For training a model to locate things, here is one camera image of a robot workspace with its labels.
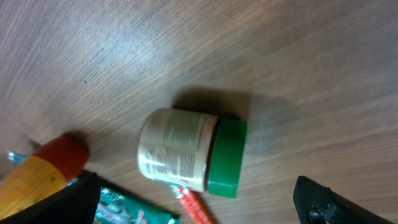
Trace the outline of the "red stick sachet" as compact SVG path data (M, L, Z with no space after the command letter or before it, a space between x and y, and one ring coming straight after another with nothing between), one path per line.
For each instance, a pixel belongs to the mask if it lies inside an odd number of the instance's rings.
M171 185L170 188L182 207L196 224L216 224L212 214L208 211L196 192L176 185Z

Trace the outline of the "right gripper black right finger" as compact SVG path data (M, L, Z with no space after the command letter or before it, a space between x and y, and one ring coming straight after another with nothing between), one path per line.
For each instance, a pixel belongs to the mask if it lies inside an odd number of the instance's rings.
M306 176L297 178L293 201L301 224L392 224Z

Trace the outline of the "green-lidded white spice jar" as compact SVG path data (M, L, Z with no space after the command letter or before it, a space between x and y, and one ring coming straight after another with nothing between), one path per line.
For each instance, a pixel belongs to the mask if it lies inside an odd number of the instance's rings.
M247 129L241 119L157 109L141 129L138 168L150 180L236 198Z

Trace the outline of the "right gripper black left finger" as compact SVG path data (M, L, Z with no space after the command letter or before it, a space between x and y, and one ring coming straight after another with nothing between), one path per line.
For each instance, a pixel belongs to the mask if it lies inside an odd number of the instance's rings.
M92 224L100 200L95 173L10 217L2 224Z

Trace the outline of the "sriracha bottle with green cap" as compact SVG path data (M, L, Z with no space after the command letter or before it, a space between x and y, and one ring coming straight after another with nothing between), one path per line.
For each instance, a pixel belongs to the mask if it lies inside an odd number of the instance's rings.
M89 156L82 142L67 135L40 146L1 179L1 219L65 188L82 172Z

